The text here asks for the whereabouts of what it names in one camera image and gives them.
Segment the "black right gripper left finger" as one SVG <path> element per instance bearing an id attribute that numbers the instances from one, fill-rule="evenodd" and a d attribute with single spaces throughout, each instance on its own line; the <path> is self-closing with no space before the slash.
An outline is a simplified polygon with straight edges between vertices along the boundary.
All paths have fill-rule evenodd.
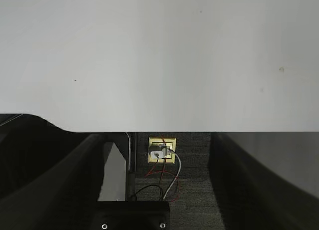
<path id="1" fill-rule="evenodd" d="M 0 202 L 2 230 L 88 230 L 104 176 L 104 138 L 91 134 L 57 165 Z"/>

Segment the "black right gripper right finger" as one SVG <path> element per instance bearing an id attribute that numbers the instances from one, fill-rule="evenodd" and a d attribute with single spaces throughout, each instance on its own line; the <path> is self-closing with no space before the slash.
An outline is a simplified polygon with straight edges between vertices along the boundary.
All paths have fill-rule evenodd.
<path id="1" fill-rule="evenodd" d="M 318 198 L 273 173 L 226 134 L 211 134 L 208 169 L 225 229 L 319 228 Z"/>

